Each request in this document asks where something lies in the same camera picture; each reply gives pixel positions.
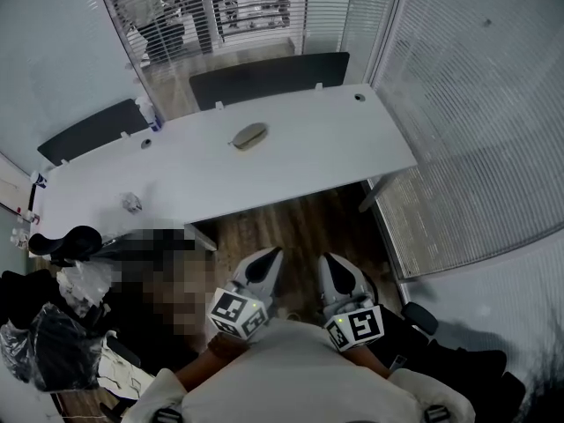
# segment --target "wooden floor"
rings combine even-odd
[[[161,293],[162,289],[156,287],[159,293],[155,294],[155,301],[162,303],[163,295],[178,295],[178,290],[188,288],[194,290],[197,282],[204,282],[196,286],[197,292],[189,299],[190,306],[174,302],[159,306],[169,313],[167,320],[174,322],[176,330],[188,336],[187,339],[201,336],[197,332],[204,327],[205,303],[215,286],[224,285],[245,256],[261,248],[280,246],[284,249],[285,261],[276,303],[282,315],[297,313],[303,321],[315,323],[318,320],[316,263],[326,251],[344,256],[359,266],[378,287],[381,304],[397,312],[400,305],[397,289],[375,220],[369,211],[363,214],[357,211],[364,196],[361,186],[353,184],[199,224],[217,241],[218,251],[211,256],[204,272],[184,271],[181,275],[176,272],[174,277],[179,279],[168,284],[174,293]],[[193,264],[188,262],[185,270]],[[113,399],[105,390],[61,393],[59,397],[68,416],[99,416],[99,401],[111,403]]]

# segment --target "plastic bag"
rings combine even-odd
[[[31,365],[27,356],[29,330],[15,327],[11,321],[0,328],[0,352],[8,371],[22,382],[29,382]]]
[[[102,338],[93,336],[53,304],[45,304],[29,330],[0,330],[4,363],[20,381],[46,392],[93,389]]]
[[[56,274],[59,292],[75,313],[83,317],[91,306],[99,306],[112,286],[116,272],[108,263],[76,262]]]
[[[139,213],[143,210],[143,205],[141,205],[141,201],[133,193],[122,193],[120,195],[120,198],[122,199],[122,207],[125,210],[127,210],[129,213],[136,214],[136,213]]]

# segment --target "chair armrest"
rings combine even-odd
[[[117,338],[108,337],[107,342],[108,348],[114,353],[126,359],[134,367],[141,368],[141,359],[139,359],[138,356],[136,356],[130,349],[125,347],[125,345],[123,345],[123,343],[121,343]]]
[[[410,392],[422,409],[433,405],[446,407],[451,423],[474,423],[476,419],[476,412],[468,398],[432,377],[400,368],[391,374],[389,381]]]
[[[415,302],[408,302],[402,308],[402,316],[409,324],[417,326],[429,335],[434,335],[439,327],[437,319]]]

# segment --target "black chair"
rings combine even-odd
[[[477,423],[510,423],[515,418],[525,387],[505,371],[503,351],[453,350],[429,341],[425,333],[434,335],[438,322],[414,302],[402,309],[404,319],[382,306],[381,311],[384,336],[368,348],[386,367],[411,369],[448,385],[472,403]]]
[[[51,255],[51,263],[59,266],[71,266],[65,259],[85,262],[102,247],[102,237],[97,230],[89,226],[77,226],[63,238],[51,240],[42,234],[35,234],[29,239],[29,251],[37,256]]]
[[[202,111],[282,93],[341,86],[349,63],[347,52],[286,56],[254,61],[190,77],[192,92]]]
[[[55,166],[61,166],[64,160],[71,161],[120,139],[122,132],[132,135],[146,128],[147,121],[135,101],[127,99],[71,125],[37,150]]]

